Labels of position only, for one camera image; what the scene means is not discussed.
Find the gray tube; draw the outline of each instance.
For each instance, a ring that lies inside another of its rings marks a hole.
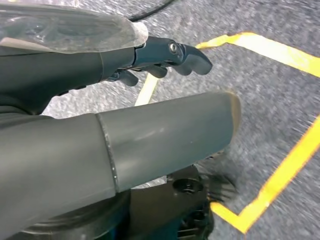
[[[0,114],[0,239],[111,198],[115,186],[94,114]]]
[[[0,114],[0,240],[220,151],[240,117],[230,93],[68,119]]]
[[[229,145],[241,105],[232,93],[204,93],[100,113],[118,191],[185,168]]]

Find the transparent plastic cover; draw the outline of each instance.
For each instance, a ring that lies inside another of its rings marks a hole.
[[[74,54],[142,45],[143,23],[63,5],[0,3],[0,46]]]

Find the black cable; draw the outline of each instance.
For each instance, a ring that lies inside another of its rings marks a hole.
[[[146,19],[146,18],[150,17],[153,14],[156,14],[156,13],[161,11],[161,10],[163,10],[163,9],[169,6],[170,4],[172,4],[174,1],[175,0],[164,0],[162,2],[162,4],[161,4],[161,5],[150,7],[149,9],[147,9],[146,11],[142,11],[142,12],[138,13],[138,14],[129,16],[129,17],[128,17],[128,19],[129,19],[131,22],[137,22],[137,21],[140,21],[140,20],[143,20],[143,19]]]

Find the screw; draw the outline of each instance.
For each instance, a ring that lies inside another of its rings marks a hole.
[[[172,42],[169,44],[169,50],[171,51],[171,54],[177,54],[177,47],[175,43]]]

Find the yellow tape line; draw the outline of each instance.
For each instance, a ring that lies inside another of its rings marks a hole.
[[[142,87],[141,91],[137,96],[137,101],[134,106],[141,106],[149,104],[151,97],[152,96],[153,91],[158,83],[158,78],[156,78],[153,75],[148,73],[144,82],[144,85]]]
[[[320,57],[309,55],[296,48],[252,32],[242,32],[232,36],[222,35],[210,41],[199,43],[195,47],[198,49],[212,48],[221,46],[225,43],[246,48],[320,78]]]
[[[218,47],[226,43],[237,45],[320,78],[320,58],[309,55],[282,43],[267,39],[251,32],[232,36],[222,35],[196,48]],[[148,104],[158,83],[158,78],[148,74],[135,106]],[[275,170],[258,196],[236,215],[220,203],[211,203],[213,212],[245,234],[283,191],[320,146],[320,116],[303,135],[291,152]]]
[[[211,203],[211,209],[222,219],[245,234],[319,147],[320,115],[285,158],[278,169],[270,176],[261,188],[256,199],[245,207],[239,215],[235,215],[217,202]]]

